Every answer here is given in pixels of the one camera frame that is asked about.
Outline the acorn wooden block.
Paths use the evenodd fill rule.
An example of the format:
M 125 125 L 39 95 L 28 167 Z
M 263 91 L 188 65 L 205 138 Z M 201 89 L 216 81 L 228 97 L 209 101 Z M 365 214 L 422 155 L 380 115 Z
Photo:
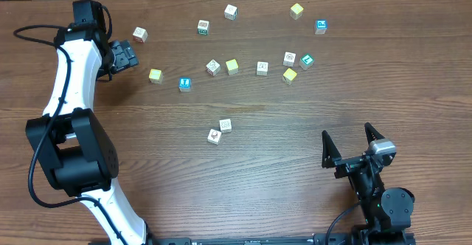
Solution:
M 222 136 L 221 131 L 215 130 L 215 129 L 210 129 L 209 134 L 207 136 L 207 141 L 214 144 L 214 145 L 218 145 L 221 141 L 221 136 Z

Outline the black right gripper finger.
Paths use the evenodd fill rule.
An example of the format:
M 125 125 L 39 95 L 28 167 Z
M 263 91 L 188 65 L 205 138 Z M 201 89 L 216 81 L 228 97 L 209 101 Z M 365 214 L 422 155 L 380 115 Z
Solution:
M 368 144 L 370 145 L 374 141 L 383 140 L 385 137 L 381 135 L 370 122 L 364 124 L 364 130 L 367 136 Z
M 341 154 L 327 131 L 322 132 L 322 145 L 322 167 L 334 168 L 336 163 L 341 160 Z

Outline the green top block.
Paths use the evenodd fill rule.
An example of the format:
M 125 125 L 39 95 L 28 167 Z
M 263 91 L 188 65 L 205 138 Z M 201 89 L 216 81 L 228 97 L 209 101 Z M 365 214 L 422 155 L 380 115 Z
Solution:
M 303 70 L 308 70 L 312 65 L 314 65 L 315 59 L 312 55 L 310 54 L 304 54 L 300 59 L 299 59 L 299 65 Z

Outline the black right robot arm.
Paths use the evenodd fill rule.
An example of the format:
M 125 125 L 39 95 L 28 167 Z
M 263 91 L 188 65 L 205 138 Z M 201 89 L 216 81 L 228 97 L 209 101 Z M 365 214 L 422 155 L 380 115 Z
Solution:
M 347 177 L 358 202 L 338 215 L 325 234 L 315 234 L 314 243 L 324 244 L 415 244 L 411 226 L 414 194 L 402 187 L 386 189 L 380 173 L 392 164 L 397 153 L 394 142 L 370 123 L 364 124 L 368 149 L 360 156 L 344 159 L 328 132 L 322 132 L 322 167 L 334 168 L 337 179 Z M 365 218 L 349 233 L 334 233 L 334 226 L 356 207 Z

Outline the white block red side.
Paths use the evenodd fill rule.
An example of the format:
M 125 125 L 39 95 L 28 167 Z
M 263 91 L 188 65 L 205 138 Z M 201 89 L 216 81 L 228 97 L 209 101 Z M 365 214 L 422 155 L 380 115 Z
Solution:
M 148 39 L 147 30 L 141 27 L 136 27 L 135 30 L 133 31 L 133 39 L 140 43 L 146 42 L 146 40 Z

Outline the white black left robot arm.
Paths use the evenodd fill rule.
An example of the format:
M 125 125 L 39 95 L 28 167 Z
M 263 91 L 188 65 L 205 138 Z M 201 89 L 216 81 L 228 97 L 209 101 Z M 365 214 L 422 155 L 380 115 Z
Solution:
M 93 112 L 97 79 L 139 61 L 129 41 L 112 41 L 111 17 L 98 1 L 73 4 L 74 21 L 50 42 L 58 71 L 41 117 L 28 120 L 34 150 L 28 173 L 32 199 L 42 207 L 80 202 L 99 221 L 110 244 L 154 244 L 119 185 L 117 151 Z

